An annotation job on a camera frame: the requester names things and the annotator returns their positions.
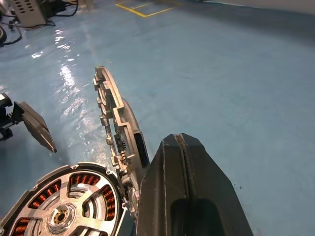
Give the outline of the blue plastic table cover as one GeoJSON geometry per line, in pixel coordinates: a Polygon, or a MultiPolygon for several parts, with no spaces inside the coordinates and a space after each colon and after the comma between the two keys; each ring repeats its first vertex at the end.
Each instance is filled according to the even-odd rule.
{"type": "Polygon", "coordinates": [[[230,6],[142,18],[114,5],[0,48],[0,92],[29,103],[57,152],[23,125],[0,142],[0,217],[48,172],[107,164],[95,67],[108,67],[150,157],[198,138],[229,177],[254,236],[315,236],[315,16],[230,6]]]}

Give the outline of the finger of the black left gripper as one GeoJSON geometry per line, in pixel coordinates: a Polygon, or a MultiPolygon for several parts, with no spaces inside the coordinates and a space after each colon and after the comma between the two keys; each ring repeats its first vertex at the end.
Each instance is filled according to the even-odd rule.
{"type": "Polygon", "coordinates": [[[30,134],[44,147],[53,153],[57,152],[55,143],[44,118],[26,102],[14,102],[12,120],[23,122],[30,134]]]}

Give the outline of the beige vented equipment cabinet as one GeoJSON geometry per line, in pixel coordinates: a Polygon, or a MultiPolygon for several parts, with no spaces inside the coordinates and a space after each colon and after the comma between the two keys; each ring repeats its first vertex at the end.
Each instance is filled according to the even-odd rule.
{"type": "Polygon", "coordinates": [[[10,0],[21,27],[26,30],[44,27],[47,23],[40,0],[10,0]]]}

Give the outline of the round motor cover with circuit board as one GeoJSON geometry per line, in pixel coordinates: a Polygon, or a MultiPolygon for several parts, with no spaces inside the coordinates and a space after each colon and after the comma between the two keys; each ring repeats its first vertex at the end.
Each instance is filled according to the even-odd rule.
{"type": "Polygon", "coordinates": [[[141,181],[150,164],[144,136],[129,103],[121,96],[113,76],[104,66],[95,68],[94,88],[106,131],[111,162],[119,187],[131,215],[136,218],[141,181]]]}

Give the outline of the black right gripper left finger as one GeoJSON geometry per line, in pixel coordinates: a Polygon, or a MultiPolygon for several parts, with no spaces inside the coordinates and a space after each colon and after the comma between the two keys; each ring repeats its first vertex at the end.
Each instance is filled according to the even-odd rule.
{"type": "Polygon", "coordinates": [[[135,236],[195,236],[188,147],[195,138],[170,134],[155,153],[142,181],[135,236]]]}

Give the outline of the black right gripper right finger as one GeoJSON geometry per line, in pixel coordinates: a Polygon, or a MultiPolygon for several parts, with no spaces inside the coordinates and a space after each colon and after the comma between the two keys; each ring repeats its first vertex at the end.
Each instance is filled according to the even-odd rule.
{"type": "Polygon", "coordinates": [[[229,178],[197,139],[178,135],[189,192],[187,236],[253,236],[229,178]]]}

